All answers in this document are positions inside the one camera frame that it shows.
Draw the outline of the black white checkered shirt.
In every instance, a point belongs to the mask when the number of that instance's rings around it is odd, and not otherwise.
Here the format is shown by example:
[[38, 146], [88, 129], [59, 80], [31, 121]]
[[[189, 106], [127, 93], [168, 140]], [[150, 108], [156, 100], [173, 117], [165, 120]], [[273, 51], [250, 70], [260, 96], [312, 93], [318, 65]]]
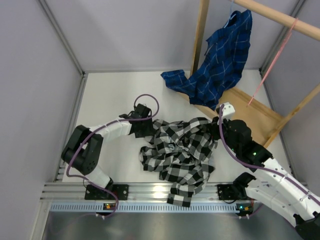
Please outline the black white checkered shirt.
[[145, 138], [148, 144], [141, 147], [139, 160], [144, 171], [158, 173], [160, 180], [172, 184], [168, 204], [188, 208], [192, 197], [206, 187], [215, 170], [210, 125], [205, 117], [153, 122], [155, 133]]

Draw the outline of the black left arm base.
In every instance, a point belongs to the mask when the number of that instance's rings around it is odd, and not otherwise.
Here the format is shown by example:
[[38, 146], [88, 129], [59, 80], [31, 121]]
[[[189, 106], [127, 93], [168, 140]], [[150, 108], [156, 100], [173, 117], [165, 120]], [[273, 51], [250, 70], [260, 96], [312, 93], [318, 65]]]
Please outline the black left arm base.
[[[126, 201], [129, 194], [129, 185], [128, 184], [113, 184], [111, 189], [112, 192], [117, 198], [121, 201]], [[114, 200], [115, 198], [108, 192], [96, 188], [95, 186], [88, 184], [86, 186], [86, 191], [84, 195], [85, 200]]]

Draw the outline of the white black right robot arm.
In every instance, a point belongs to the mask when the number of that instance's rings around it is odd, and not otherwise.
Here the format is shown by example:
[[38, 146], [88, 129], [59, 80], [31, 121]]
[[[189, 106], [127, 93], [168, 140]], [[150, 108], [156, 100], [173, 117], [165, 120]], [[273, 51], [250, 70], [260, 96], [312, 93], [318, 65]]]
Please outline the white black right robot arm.
[[218, 185], [220, 200], [261, 202], [287, 220], [304, 240], [320, 238], [320, 198], [313, 194], [255, 142], [243, 120], [220, 121], [208, 125], [214, 140], [221, 140], [226, 151], [247, 168], [231, 184]]

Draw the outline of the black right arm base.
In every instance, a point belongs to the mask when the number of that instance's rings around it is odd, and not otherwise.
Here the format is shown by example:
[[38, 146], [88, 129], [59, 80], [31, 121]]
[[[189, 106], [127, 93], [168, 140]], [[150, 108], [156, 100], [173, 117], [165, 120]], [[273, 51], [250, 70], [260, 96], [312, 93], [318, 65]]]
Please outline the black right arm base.
[[245, 187], [239, 184], [218, 184], [217, 193], [219, 200], [225, 202], [252, 200], [247, 195]]

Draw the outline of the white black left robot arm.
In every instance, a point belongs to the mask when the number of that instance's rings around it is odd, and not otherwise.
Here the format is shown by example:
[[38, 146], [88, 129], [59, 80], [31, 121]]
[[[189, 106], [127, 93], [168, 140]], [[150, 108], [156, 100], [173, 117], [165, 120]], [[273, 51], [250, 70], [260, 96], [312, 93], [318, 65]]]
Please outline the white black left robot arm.
[[129, 135], [144, 138], [154, 132], [152, 110], [139, 103], [133, 111], [119, 115], [110, 123], [94, 127], [78, 125], [64, 147], [61, 159], [94, 183], [96, 194], [106, 200], [113, 195], [113, 180], [98, 165], [103, 143]]

